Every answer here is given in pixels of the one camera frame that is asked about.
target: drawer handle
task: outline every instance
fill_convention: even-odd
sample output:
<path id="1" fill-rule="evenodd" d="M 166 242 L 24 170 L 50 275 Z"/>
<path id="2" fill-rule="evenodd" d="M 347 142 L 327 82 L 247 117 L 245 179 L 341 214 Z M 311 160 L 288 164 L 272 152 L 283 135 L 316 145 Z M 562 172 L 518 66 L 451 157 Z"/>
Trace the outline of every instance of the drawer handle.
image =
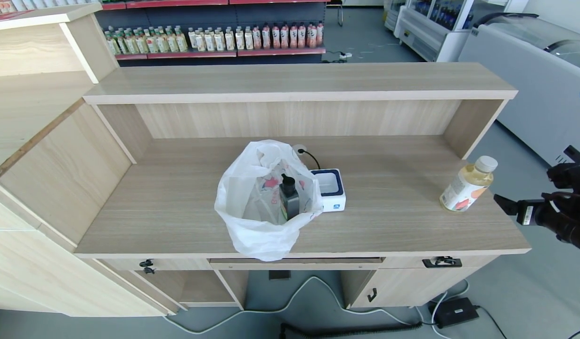
<path id="1" fill-rule="evenodd" d="M 422 262 L 426 268 L 448 268 L 462 266 L 461 259 L 452 258 L 450 256 L 437 256 L 433 259 L 423 259 Z"/>
<path id="2" fill-rule="evenodd" d="M 367 300 L 369 300 L 369 302 L 372 302 L 372 300 L 374 300 L 374 298 L 376 298 L 376 296 L 378 296 L 378 289 L 377 288 L 372 288 L 372 291 L 374 292 L 374 295 L 367 295 Z"/>
<path id="3" fill-rule="evenodd" d="M 150 266 L 154 266 L 154 263 L 152 262 L 152 259 L 146 259 L 145 261 L 141 261 L 139 263 L 140 267 L 150 267 Z"/>

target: plastic bag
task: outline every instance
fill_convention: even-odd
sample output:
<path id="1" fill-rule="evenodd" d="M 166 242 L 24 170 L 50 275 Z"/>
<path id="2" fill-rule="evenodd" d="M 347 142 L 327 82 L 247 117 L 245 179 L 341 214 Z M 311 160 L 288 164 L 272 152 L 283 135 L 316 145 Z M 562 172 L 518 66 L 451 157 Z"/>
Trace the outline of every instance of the plastic bag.
<path id="1" fill-rule="evenodd" d="M 281 212 L 281 174 L 296 180 L 301 213 L 286 221 Z M 273 261 L 286 256 L 299 230 L 323 212 L 319 183 L 292 146 L 251 142 L 219 182 L 214 209 L 223 218 L 236 251 Z"/>

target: power adapter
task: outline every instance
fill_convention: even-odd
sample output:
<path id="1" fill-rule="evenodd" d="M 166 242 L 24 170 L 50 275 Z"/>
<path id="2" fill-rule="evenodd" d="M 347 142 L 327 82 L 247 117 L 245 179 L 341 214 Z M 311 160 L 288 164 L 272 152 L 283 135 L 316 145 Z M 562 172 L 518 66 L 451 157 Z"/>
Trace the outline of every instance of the power adapter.
<path id="1" fill-rule="evenodd" d="M 431 303 L 428 306 L 430 314 L 434 311 L 434 307 L 436 307 L 436 303 Z M 468 298 L 459 298 L 447 302 L 443 301 L 436 309 L 433 321 L 438 328 L 445 328 L 470 322 L 477 318 L 479 318 L 479 315 L 470 300 Z"/>

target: refrigerator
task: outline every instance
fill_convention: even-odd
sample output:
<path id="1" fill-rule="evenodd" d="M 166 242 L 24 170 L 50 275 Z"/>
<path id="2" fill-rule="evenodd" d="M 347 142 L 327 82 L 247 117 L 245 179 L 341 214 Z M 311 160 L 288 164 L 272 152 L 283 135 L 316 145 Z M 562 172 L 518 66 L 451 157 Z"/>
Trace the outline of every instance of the refrigerator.
<path id="1" fill-rule="evenodd" d="M 518 90 L 497 120 L 544 161 L 580 162 L 580 34 L 499 13 L 473 28 L 458 60 L 479 62 Z"/>
<path id="2" fill-rule="evenodd" d="M 395 28 L 400 43 L 428 62 L 457 62 L 473 24 L 490 13 L 520 13 L 528 0 L 408 0 L 400 6 Z"/>

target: chair leg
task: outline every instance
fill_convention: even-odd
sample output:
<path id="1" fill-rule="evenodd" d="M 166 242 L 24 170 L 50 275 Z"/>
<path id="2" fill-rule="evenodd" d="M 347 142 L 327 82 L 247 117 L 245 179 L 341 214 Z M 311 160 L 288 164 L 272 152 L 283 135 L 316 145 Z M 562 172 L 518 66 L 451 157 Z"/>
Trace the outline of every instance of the chair leg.
<path id="1" fill-rule="evenodd" d="M 343 3 L 344 3 L 344 1 L 342 1 L 340 3 L 340 6 L 338 7 L 338 25 L 340 25 L 340 27 L 342 27 L 342 25 L 344 25 L 344 11 L 342 10 Z"/>

